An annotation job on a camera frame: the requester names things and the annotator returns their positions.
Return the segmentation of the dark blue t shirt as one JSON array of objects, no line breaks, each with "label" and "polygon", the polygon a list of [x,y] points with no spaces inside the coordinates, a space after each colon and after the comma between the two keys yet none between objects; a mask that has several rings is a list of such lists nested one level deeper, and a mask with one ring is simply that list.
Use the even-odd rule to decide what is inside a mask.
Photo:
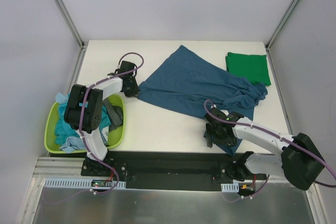
[{"label": "dark blue t shirt", "polygon": [[219,110],[250,120],[268,94],[263,83],[251,84],[199,57],[181,45],[140,85],[138,99],[151,105],[203,119],[211,100]]}]

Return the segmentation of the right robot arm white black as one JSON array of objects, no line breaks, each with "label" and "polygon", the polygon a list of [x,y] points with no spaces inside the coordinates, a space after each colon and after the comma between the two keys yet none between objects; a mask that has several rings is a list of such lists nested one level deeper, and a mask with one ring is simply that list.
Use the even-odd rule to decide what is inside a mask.
[{"label": "right robot arm white black", "polygon": [[253,174],[285,178],[300,190],[308,190],[324,169],[323,158],[311,138],[303,133],[296,136],[264,128],[249,118],[232,112],[228,115],[213,107],[206,111],[206,134],[209,145],[230,146],[246,140],[267,150],[268,154],[246,151],[228,165],[231,179],[244,181]]}]

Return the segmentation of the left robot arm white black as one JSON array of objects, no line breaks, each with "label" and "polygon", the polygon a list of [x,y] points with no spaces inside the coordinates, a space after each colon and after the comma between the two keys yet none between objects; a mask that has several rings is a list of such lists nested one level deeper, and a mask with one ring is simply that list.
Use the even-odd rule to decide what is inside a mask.
[{"label": "left robot arm white black", "polygon": [[129,61],[120,61],[116,73],[106,76],[89,86],[72,86],[64,113],[64,120],[82,139],[87,157],[94,161],[92,169],[99,176],[106,176],[114,171],[109,161],[105,160],[108,149],[103,143],[99,125],[102,119],[103,100],[123,92],[127,96],[139,93],[135,76],[141,68]]}]

